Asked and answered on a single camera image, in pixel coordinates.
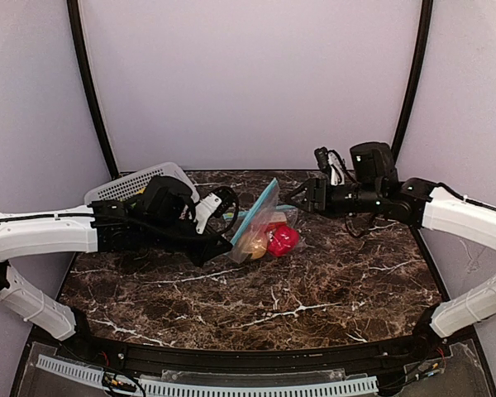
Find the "clear zip bag blue zipper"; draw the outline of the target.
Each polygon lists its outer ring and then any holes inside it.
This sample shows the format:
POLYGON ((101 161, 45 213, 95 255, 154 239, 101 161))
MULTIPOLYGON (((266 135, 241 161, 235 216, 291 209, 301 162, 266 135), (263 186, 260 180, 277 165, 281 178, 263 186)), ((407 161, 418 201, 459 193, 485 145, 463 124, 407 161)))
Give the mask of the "clear zip bag blue zipper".
POLYGON ((298 209, 279 205, 272 214, 257 213, 243 225, 248 211, 240 213, 231 238, 232 249, 227 258, 237 264, 257 261, 264 256, 284 257, 306 247, 305 238, 296 228, 298 209))

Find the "red toy bell pepper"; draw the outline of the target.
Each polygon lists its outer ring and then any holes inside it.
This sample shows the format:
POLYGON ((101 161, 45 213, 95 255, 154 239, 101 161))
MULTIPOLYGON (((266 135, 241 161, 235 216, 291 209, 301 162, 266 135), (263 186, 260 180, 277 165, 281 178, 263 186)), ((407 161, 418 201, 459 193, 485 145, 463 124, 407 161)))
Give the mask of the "red toy bell pepper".
POLYGON ((272 256, 286 256, 299 242, 298 232, 287 226, 281 225, 268 233, 267 252, 272 256))

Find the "yellow orange toy peach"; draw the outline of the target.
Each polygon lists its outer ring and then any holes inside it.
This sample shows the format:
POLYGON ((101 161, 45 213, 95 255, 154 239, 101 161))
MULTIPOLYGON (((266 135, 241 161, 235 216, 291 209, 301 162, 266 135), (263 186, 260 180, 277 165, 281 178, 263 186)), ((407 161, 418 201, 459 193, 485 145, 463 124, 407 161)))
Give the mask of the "yellow orange toy peach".
POLYGON ((268 240, 266 235, 259 236, 252 240, 249 246, 249 257, 251 260, 258 260, 267 252, 268 240))

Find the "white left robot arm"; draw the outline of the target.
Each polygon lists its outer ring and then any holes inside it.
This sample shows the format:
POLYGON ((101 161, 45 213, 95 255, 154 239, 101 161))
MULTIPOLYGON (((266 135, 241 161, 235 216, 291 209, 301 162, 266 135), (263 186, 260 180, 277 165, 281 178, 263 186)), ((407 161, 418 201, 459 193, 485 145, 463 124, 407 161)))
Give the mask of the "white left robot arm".
POLYGON ((85 347, 90 339, 85 314, 29 283, 11 259, 159 247, 182 252, 201 266, 232 249, 223 231, 208 226, 209 218, 202 205, 177 203, 149 209, 130 200, 94 201, 54 212, 0 213, 0 304, 55 340, 85 347))

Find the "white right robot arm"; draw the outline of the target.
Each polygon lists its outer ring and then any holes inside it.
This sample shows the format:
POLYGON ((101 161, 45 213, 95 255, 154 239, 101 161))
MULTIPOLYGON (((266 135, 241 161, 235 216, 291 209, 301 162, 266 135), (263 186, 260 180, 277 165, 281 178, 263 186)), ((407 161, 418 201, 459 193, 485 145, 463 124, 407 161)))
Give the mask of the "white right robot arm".
MULTIPOLYGON (((455 245, 455 268, 475 271, 483 259, 496 259, 496 207, 454 191, 443 183, 412 178, 405 182, 331 185, 311 178, 285 196, 288 204, 325 218, 371 213, 413 229, 438 232, 455 245)), ((496 270, 453 299, 427 309, 414 333, 444 339, 496 315, 496 270)))

